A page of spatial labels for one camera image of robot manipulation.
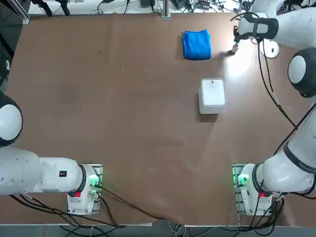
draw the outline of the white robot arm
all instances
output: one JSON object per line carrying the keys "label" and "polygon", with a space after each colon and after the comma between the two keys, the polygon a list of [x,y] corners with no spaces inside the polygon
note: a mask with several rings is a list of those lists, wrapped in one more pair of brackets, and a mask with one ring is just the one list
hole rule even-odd
{"label": "white robot arm", "polygon": [[[278,0],[256,0],[239,22],[236,41],[270,39],[298,49],[288,66],[289,82],[301,96],[316,96],[316,9],[305,8],[276,15]],[[316,110],[306,118],[283,149],[261,164],[247,164],[239,185],[247,215],[263,215],[272,192],[312,189],[316,174]]]}
{"label": "white robot arm", "polygon": [[67,193],[68,212],[97,213],[101,179],[88,164],[68,158],[39,158],[28,151],[12,148],[23,127],[19,106],[0,92],[0,195],[26,193]]}

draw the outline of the round white base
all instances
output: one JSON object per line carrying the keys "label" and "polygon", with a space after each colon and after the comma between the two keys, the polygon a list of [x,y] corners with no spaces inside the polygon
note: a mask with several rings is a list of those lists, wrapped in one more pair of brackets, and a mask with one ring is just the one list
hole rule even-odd
{"label": "round white base", "polygon": [[260,42],[260,52],[262,55],[266,53],[267,58],[275,58],[278,56],[280,49],[277,42],[270,39],[264,39],[265,42],[265,52],[263,51],[263,41]]}

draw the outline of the brown table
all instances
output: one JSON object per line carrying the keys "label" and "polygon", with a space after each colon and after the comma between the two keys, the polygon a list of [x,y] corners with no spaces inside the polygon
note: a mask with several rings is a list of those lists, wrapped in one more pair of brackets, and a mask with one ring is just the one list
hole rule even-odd
{"label": "brown table", "polygon": [[[23,27],[7,89],[25,122],[14,146],[39,156],[103,163],[107,188],[152,214],[184,224],[226,225],[234,195],[232,163],[266,160],[291,130],[265,92],[257,46],[242,42],[235,56],[225,56],[237,24],[229,22],[232,16],[32,18]],[[205,28],[212,59],[183,59],[181,33]],[[294,52],[281,47],[270,70],[279,101],[297,122],[309,102],[287,79]],[[200,80],[217,77],[225,80],[225,112],[201,116]],[[36,196],[66,209],[65,194]],[[108,201],[119,223],[152,221]],[[280,225],[316,226],[309,218],[314,201],[285,201]],[[64,223],[9,197],[0,202],[1,223]],[[109,220],[105,210],[93,217]],[[234,210],[230,225],[236,224]]]}

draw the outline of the folded blue cloth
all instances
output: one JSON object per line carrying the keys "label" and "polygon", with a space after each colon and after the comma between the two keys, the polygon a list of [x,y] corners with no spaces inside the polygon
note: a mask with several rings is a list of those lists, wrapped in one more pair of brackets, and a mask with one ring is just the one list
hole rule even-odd
{"label": "folded blue cloth", "polygon": [[211,36],[207,30],[185,31],[182,35],[183,56],[191,60],[211,58]]}

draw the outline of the white box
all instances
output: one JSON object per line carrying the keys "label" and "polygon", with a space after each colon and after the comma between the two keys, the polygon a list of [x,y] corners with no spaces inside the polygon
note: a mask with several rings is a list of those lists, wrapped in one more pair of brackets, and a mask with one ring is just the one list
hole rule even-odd
{"label": "white box", "polygon": [[224,82],[221,78],[202,79],[198,90],[198,105],[201,114],[219,114],[224,109]]}

